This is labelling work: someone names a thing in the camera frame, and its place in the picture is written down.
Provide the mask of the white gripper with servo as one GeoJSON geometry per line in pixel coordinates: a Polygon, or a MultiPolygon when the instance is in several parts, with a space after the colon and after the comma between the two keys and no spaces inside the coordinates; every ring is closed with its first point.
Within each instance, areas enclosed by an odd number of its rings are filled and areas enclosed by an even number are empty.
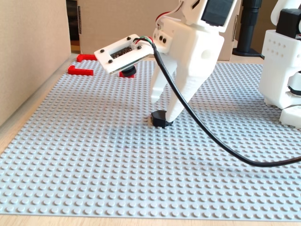
{"type": "MultiPolygon", "coordinates": [[[[213,72],[224,43],[235,0],[181,0],[176,9],[157,16],[153,33],[157,51],[170,75],[176,68],[175,84],[186,102],[213,72]]],[[[159,100],[167,84],[158,64],[150,83],[150,101],[159,100]]],[[[166,120],[174,121],[184,106],[171,95],[166,120]]]]}

